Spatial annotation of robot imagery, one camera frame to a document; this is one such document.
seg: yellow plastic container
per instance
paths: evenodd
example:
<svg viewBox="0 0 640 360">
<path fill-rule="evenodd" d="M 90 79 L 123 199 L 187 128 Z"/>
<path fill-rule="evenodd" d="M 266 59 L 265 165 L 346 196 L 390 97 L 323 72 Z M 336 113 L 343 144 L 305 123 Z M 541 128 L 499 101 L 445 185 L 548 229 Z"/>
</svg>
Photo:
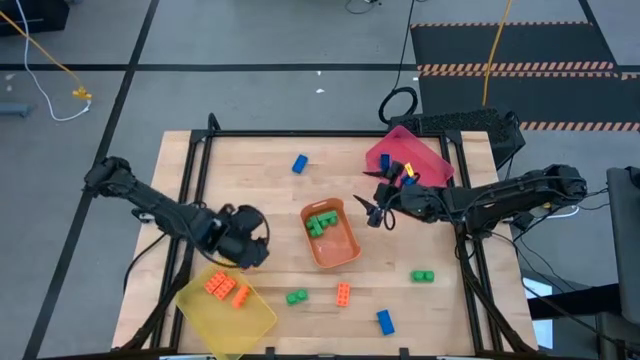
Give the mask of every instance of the yellow plastic container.
<svg viewBox="0 0 640 360">
<path fill-rule="evenodd" d="M 236 287 L 222 301 L 204 289 L 204 284 L 218 270 L 237 281 Z M 231 300 L 242 285 L 249 286 L 251 293 L 244 305 L 235 309 Z M 216 265 L 207 267 L 180 290 L 176 304 L 218 360 L 237 360 L 251 351 L 278 319 L 240 270 Z"/>
</svg>

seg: pink plastic container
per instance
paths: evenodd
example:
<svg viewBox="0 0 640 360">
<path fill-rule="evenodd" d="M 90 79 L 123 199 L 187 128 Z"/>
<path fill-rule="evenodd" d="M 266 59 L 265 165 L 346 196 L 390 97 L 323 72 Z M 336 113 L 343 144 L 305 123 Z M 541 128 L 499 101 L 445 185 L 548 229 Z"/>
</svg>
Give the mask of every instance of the pink plastic container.
<svg viewBox="0 0 640 360">
<path fill-rule="evenodd" d="M 447 180 L 453 176 L 454 169 L 451 164 L 429 149 L 404 126 L 396 126 L 367 151 L 367 171 L 380 170 L 382 154 L 391 155 L 391 161 L 411 163 L 413 170 L 420 173 L 420 185 L 445 187 Z"/>
</svg>

